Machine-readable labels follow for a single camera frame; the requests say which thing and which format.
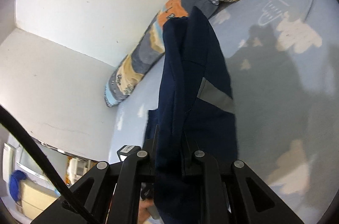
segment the silver screw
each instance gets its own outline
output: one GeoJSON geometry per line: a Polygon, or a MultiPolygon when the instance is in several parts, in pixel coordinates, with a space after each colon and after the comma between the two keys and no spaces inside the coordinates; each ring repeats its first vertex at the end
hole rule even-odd
{"type": "Polygon", "coordinates": [[[244,165],[245,165],[244,162],[241,161],[241,160],[236,160],[234,162],[234,166],[237,167],[237,168],[242,168],[242,167],[244,167],[244,165]]]}
{"type": "Polygon", "coordinates": [[[194,155],[198,158],[201,158],[205,156],[205,153],[201,150],[197,150],[196,152],[194,152],[194,155]]]}
{"type": "Polygon", "coordinates": [[[144,157],[147,156],[147,151],[140,150],[140,151],[138,151],[137,156],[140,157],[140,158],[144,158],[144,157]]]}
{"type": "Polygon", "coordinates": [[[99,162],[99,163],[97,163],[97,168],[98,169],[105,169],[105,168],[107,168],[107,163],[106,162],[99,162]]]}

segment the orange patch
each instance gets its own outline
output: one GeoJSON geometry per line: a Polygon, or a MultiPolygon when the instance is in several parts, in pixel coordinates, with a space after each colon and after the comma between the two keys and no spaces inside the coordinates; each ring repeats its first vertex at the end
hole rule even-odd
{"type": "Polygon", "coordinates": [[[189,16],[188,12],[181,6],[181,0],[169,0],[165,7],[166,11],[160,11],[157,16],[161,28],[171,15],[173,17],[189,16]]]}

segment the white label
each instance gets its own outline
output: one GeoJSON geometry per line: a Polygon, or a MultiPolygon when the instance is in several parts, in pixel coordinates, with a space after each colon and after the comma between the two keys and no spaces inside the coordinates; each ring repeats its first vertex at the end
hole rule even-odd
{"type": "Polygon", "coordinates": [[[128,153],[130,152],[135,146],[125,146],[120,152],[122,153],[128,153]]]}

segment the blue cloth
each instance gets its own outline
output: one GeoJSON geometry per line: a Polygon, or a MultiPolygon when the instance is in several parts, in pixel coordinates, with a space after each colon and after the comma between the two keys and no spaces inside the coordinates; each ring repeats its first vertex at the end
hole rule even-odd
{"type": "Polygon", "coordinates": [[[165,222],[197,223],[199,188],[181,179],[182,131],[199,149],[218,160],[237,158],[234,114],[197,98],[202,78],[232,97],[230,78],[217,37],[196,7],[189,18],[172,18],[164,25],[166,49],[159,104],[149,112],[146,138],[160,126],[156,150],[155,205],[165,222]]]}
{"type": "Polygon", "coordinates": [[[21,170],[16,170],[11,174],[10,195],[12,196],[15,202],[19,201],[20,181],[25,180],[26,178],[27,175],[23,173],[21,170]]]}

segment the gray stripe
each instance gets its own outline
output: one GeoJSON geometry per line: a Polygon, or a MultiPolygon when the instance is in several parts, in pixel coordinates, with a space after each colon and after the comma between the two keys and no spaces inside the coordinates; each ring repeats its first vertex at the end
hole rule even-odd
{"type": "Polygon", "coordinates": [[[207,79],[202,78],[197,98],[213,104],[225,112],[234,114],[234,103],[227,94],[216,88],[207,79]]]}

